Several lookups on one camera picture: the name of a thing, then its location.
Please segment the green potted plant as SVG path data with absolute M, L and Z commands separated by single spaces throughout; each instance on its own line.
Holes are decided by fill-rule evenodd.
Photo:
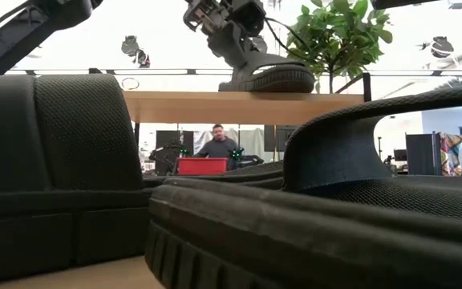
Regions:
M 387 29 L 390 15 L 385 10 L 371 10 L 369 0 L 311 3 L 301 6 L 297 22 L 289 29 L 287 55 L 310 69 L 316 89 L 321 87 L 321 76 L 327 74 L 329 92 L 333 92 L 335 77 L 361 75 L 383 55 L 379 43 L 392 43 L 393 35 Z

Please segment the long horizontal rail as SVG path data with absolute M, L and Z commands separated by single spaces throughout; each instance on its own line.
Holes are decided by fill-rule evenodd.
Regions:
M 177 69 L 11 69 L 7 75 L 75 75 L 103 73 L 110 75 L 232 75 L 231 69 L 177 68 Z M 462 70 L 369 70 L 374 76 L 409 76 L 409 77 L 462 77 Z

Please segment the wooden shelf with black legs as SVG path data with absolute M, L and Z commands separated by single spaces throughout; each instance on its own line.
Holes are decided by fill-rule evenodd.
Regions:
M 370 75 L 362 94 L 279 92 L 158 92 L 126 90 L 136 142 L 142 123 L 300 125 L 311 118 L 371 101 Z

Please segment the colourful patterned cloth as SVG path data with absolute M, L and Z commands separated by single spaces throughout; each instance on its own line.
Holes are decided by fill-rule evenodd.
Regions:
M 457 177 L 462 174 L 459 162 L 459 146 L 462 142 L 461 135 L 440 132 L 440 161 L 442 174 L 448 177 Z

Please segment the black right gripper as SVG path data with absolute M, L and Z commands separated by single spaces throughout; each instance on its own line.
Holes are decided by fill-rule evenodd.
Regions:
M 229 16 L 228 0 L 185 1 L 188 8 L 183 16 L 184 24 L 192 31 L 200 29 L 203 34 L 212 35 L 208 37 L 208 47 L 216 57 L 223 58 L 233 68 L 253 67 L 255 45 L 250 38 L 236 23 L 226 23 L 220 28 Z

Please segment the black foam slide sandal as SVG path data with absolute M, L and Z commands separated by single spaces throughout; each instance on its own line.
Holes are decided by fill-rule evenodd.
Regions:
M 162 182 L 114 77 L 0 76 L 0 281 L 143 255 L 168 289 L 284 289 L 151 226 Z
M 376 100 L 294 132 L 280 189 L 169 178 L 145 260 L 167 289 L 462 289 L 462 177 L 396 177 L 385 116 L 462 106 L 462 87 Z
M 233 65 L 232 79 L 220 83 L 219 92 L 290 92 L 311 93 L 314 75 L 300 61 L 251 51 L 245 63 Z

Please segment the dark grey partition panel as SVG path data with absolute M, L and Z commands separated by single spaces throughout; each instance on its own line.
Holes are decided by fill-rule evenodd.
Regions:
M 406 135 L 405 138 L 408 174 L 440 176 L 440 136 L 433 132 Z

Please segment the black cabinet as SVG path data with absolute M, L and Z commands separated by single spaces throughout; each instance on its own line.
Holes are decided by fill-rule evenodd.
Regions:
M 279 161 L 286 150 L 286 144 L 297 125 L 265 125 L 264 151 L 271 153 L 271 161 Z

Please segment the red plastic bin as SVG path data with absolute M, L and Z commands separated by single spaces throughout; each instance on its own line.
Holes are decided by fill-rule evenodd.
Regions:
M 180 175 L 217 175 L 227 171 L 227 158 L 182 157 L 178 160 Z

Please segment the black screen panel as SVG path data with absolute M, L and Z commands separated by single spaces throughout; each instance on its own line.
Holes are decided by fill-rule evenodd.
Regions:
M 156 148 L 171 144 L 182 144 L 189 152 L 194 152 L 193 131 L 156 131 Z

